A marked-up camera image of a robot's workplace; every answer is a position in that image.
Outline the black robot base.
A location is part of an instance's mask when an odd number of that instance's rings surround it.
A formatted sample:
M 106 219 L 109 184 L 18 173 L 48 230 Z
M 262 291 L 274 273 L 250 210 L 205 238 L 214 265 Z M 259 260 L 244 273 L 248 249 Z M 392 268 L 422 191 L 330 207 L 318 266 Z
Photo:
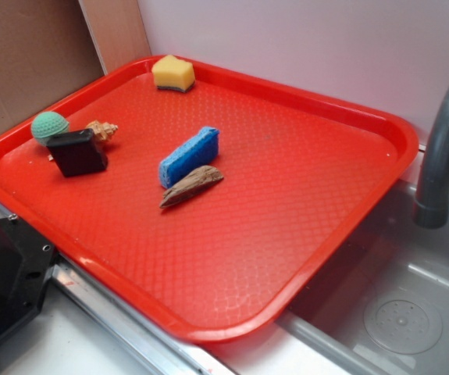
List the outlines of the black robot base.
M 0 344 L 41 311 L 55 246 L 22 219 L 0 219 Z

